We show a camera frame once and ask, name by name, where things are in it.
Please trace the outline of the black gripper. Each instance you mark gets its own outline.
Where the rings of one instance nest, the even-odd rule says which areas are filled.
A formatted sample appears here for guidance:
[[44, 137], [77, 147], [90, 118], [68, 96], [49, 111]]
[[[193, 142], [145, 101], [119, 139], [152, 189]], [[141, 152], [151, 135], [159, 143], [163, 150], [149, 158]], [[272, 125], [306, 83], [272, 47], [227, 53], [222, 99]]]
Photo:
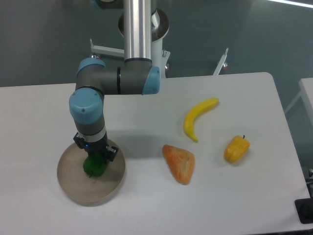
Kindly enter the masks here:
[[100, 140], [91, 142], [86, 141], [76, 133], [73, 140], [80, 149], [86, 151], [88, 158], [91, 158], [93, 154], [98, 154], [104, 157], [105, 162], [113, 162], [118, 153], [118, 147], [108, 146], [107, 134], [105, 134]]

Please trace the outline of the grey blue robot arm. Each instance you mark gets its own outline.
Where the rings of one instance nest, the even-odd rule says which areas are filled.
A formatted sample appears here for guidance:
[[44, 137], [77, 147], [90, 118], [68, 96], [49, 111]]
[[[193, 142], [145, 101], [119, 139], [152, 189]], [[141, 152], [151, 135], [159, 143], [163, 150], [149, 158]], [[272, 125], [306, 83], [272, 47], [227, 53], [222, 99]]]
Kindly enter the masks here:
[[118, 148], [108, 145], [103, 113], [104, 98], [112, 94], [157, 94], [160, 70], [152, 61], [152, 11], [149, 0], [96, 0], [101, 8], [122, 8], [124, 66], [106, 68], [94, 57], [81, 61], [75, 92], [69, 98], [69, 110], [77, 128], [74, 141], [89, 156], [112, 162]]

